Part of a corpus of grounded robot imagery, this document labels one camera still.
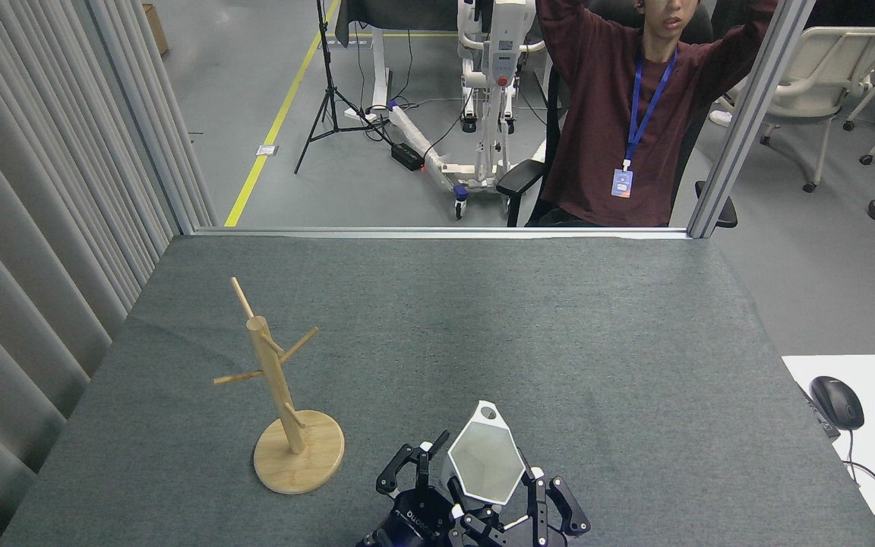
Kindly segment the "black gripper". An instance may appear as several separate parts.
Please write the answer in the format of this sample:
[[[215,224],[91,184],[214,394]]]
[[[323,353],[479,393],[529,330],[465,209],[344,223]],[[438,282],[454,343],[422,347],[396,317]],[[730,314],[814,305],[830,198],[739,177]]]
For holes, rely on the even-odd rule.
[[[452,502],[430,485],[430,466],[435,454],[447,443],[449,430],[434,442],[418,447],[403,444],[375,479],[375,491],[395,498],[393,507],[379,527],[356,544],[358,546],[445,546],[453,526]],[[415,468],[414,489],[400,492],[398,474],[407,464]]]
[[[555,476],[545,477],[539,467],[530,467],[522,478],[527,489],[527,515],[531,523],[532,539],[516,533],[503,533],[501,504],[480,504],[468,509],[466,504],[453,502],[449,517],[455,546],[567,546],[591,530],[591,522],[581,509],[569,482]],[[548,503],[558,510],[561,522],[548,522]]]

